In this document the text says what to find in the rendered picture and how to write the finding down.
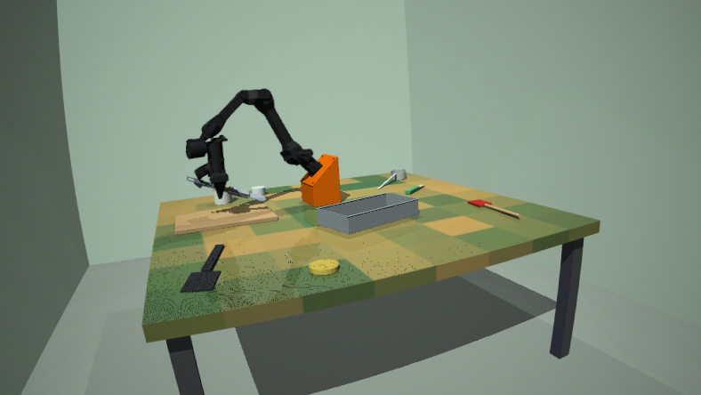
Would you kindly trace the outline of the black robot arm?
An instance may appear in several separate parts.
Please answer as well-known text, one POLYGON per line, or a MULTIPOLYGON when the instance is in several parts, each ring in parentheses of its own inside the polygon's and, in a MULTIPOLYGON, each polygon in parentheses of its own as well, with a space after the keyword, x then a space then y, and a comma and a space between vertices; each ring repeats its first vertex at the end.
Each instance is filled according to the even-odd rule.
MULTIPOLYGON (((312 156, 313 152, 311 149, 302 149, 301 145, 292 139, 278 112, 274 109, 275 101, 270 90, 267 89, 243 90, 236 94, 216 117, 202 126, 202 134, 199 139, 186 140, 187 158, 205 157, 206 153, 209 157, 223 155, 222 142, 228 139, 225 139, 223 135, 220 135, 218 138, 213 137, 221 131, 227 119, 242 102, 247 105, 254 105, 267 118, 270 127, 277 135, 282 146, 280 155, 284 158, 284 161, 291 165, 301 165, 310 177, 323 166, 312 156), (212 139, 206 141, 209 138, 212 139)), ((209 161, 195 170, 199 180, 208 174, 211 175, 211 173, 214 172, 209 161)))

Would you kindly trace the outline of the yellow flat disc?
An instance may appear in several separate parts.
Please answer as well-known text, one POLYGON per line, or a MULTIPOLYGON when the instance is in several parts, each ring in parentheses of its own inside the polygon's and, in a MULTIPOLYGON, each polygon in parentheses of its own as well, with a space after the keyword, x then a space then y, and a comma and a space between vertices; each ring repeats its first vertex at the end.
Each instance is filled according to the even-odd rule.
POLYGON ((310 264, 310 273, 328 275, 339 270, 339 262, 331 259, 316 260, 310 264))

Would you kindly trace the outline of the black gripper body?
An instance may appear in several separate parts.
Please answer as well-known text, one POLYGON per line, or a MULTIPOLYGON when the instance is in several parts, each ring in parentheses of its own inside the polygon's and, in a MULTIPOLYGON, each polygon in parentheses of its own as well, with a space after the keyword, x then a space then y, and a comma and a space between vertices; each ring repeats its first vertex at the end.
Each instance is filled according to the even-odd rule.
POLYGON ((211 167, 214 173, 208 174, 211 183, 228 181, 228 175, 226 174, 226 169, 224 165, 224 157, 220 156, 207 156, 207 161, 211 163, 211 167))

